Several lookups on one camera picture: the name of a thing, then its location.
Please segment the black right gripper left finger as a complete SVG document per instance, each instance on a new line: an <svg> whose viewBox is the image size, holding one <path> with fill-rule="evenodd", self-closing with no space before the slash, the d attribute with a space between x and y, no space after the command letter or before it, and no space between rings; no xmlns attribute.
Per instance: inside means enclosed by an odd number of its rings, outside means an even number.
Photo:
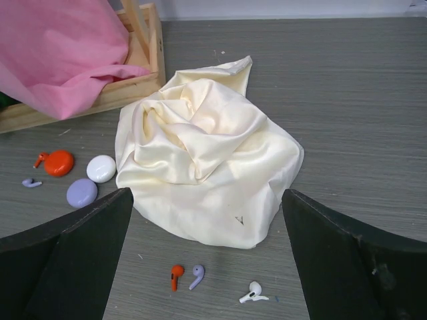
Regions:
<svg viewBox="0 0 427 320"><path fill-rule="evenodd" d="M1 318L102 319L132 208L118 189L1 238Z"/></svg>

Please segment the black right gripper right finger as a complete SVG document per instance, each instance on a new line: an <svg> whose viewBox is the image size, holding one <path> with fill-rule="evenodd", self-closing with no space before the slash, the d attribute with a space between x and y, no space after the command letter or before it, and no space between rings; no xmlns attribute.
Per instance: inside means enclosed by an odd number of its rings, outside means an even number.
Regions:
<svg viewBox="0 0 427 320"><path fill-rule="evenodd" d="M426 243L294 189L282 209L310 319L425 319Z"/></svg>

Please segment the lilac earbud case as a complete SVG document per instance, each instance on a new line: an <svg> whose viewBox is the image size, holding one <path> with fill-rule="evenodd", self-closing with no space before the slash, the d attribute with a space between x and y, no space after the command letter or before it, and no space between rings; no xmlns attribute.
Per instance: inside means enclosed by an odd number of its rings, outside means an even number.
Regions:
<svg viewBox="0 0 427 320"><path fill-rule="evenodd" d="M97 185L90 179L78 179L67 190L67 202L74 208L82 208L94 202L97 197Z"/></svg>

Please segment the lilac earbud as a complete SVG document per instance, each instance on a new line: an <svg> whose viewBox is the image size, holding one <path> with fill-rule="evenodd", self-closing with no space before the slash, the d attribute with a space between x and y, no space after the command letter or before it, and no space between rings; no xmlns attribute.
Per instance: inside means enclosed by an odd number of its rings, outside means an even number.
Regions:
<svg viewBox="0 0 427 320"><path fill-rule="evenodd" d="M199 283L203 280L205 275L205 268L203 265L195 265L192 269L192 272L195 279L190 284L189 290L195 289L199 285Z"/></svg>
<svg viewBox="0 0 427 320"><path fill-rule="evenodd" d="M27 188L39 187L43 184L42 181L34 181L32 178L24 179L22 185Z"/></svg>

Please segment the lilac earbud front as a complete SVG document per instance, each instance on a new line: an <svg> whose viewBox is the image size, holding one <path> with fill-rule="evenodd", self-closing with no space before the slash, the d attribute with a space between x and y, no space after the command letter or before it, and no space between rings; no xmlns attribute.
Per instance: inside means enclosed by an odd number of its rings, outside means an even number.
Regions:
<svg viewBox="0 0 427 320"><path fill-rule="evenodd" d="M192 269L192 272L195 279L190 284L189 290L195 289L199 285L199 283L203 280L205 275L205 268L203 265L195 265Z"/></svg>

